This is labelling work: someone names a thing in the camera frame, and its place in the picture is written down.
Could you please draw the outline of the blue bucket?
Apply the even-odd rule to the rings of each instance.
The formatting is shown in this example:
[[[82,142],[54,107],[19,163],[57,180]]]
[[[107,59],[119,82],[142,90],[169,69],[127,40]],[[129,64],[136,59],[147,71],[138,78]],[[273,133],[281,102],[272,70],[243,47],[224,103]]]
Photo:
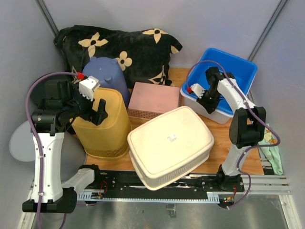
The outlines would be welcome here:
[[[123,97],[126,108],[128,107],[131,94],[127,88],[123,71],[116,59],[91,57],[82,73],[86,76],[97,78],[100,81],[101,87],[119,91]]]

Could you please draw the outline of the beige perforated basket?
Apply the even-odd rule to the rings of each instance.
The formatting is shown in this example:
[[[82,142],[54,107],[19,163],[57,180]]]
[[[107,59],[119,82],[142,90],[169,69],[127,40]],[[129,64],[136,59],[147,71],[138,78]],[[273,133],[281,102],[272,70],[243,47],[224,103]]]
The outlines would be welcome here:
[[[161,189],[192,172],[210,155],[214,136],[188,106],[166,112],[127,137],[133,167],[149,190]]]

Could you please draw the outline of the grey bucket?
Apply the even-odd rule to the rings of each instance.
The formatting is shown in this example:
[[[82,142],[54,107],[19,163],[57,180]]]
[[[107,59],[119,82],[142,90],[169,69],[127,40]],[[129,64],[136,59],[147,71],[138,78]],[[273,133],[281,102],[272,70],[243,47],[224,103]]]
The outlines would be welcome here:
[[[10,139],[11,155],[35,167],[35,150],[33,134],[29,122],[20,125]],[[66,182],[74,176],[79,167],[85,164],[87,154],[79,139],[66,132],[61,148],[61,182]]]

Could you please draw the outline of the black large bucket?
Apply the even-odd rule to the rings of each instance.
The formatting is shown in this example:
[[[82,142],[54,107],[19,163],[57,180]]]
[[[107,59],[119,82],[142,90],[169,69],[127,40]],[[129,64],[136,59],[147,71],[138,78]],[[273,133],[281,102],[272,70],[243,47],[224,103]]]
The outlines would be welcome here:
[[[42,80],[40,83],[37,84],[37,86],[33,89],[31,95],[30,95],[30,100],[32,101],[33,104],[36,106],[39,105],[40,101],[42,99],[45,99],[45,84],[46,82],[50,80],[56,80],[56,81],[72,81],[73,76],[70,75],[56,75],[52,77],[48,77],[47,79]]]

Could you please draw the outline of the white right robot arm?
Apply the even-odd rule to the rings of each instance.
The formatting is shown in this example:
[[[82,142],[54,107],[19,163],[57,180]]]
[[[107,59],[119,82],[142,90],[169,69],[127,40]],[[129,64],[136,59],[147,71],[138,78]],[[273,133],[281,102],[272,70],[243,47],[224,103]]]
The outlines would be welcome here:
[[[247,151],[253,149],[264,137],[266,110],[249,101],[240,90],[232,73],[220,72],[218,67],[210,67],[205,72],[209,89],[199,92],[197,102],[212,114],[221,98],[229,104],[234,115],[229,128],[232,143],[226,160],[219,166],[215,178],[205,181],[207,191],[243,192],[244,185],[240,168]]]

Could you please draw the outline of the pink small tray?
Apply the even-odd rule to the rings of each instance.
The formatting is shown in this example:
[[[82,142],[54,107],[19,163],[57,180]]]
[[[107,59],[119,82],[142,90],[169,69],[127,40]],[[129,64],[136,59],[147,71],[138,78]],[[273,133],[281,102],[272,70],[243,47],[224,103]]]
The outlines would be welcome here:
[[[180,106],[180,88],[136,82],[128,106],[128,115],[150,120]]]

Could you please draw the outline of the blue rimmed white tub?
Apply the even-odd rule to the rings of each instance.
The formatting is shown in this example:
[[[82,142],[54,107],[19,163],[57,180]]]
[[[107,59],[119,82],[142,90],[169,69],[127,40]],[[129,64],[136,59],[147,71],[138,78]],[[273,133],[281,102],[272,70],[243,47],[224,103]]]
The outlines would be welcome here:
[[[227,114],[219,109],[216,109],[213,113],[208,114],[205,108],[200,105],[194,98],[191,96],[187,95],[186,93],[183,92],[183,88],[180,88],[180,93],[182,97],[184,98],[184,105],[192,108],[196,113],[214,121],[219,124],[226,124],[229,119],[233,118],[232,114]]]

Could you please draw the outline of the yellow slatted basket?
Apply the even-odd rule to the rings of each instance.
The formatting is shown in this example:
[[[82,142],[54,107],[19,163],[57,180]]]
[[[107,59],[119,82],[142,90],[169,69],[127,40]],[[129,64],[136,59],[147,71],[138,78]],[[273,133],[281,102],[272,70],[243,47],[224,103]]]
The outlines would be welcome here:
[[[72,127],[88,155],[119,159],[129,151],[127,135],[132,129],[123,97],[117,90],[100,87],[95,91],[94,99],[94,110],[97,110],[100,99],[106,101],[108,117],[100,125],[77,117]]]

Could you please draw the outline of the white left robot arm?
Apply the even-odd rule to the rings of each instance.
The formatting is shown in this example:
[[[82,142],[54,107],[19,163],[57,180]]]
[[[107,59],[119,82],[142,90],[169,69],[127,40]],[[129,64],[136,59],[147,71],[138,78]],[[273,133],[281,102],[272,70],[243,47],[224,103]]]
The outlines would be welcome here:
[[[93,109],[94,92],[100,82],[90,76],[78,85],[50,80],[45,97],[30,115],[29,123],[35,145],[35,176],[32,195],[22,204],[23,212],[72,213],[77,196],[86,188],[98,188],[102,177],[97,165],[82,165],[68,181],[61,182],[61,148],[71,119],[100,125],[108,114],[106,101],[99,100]]]

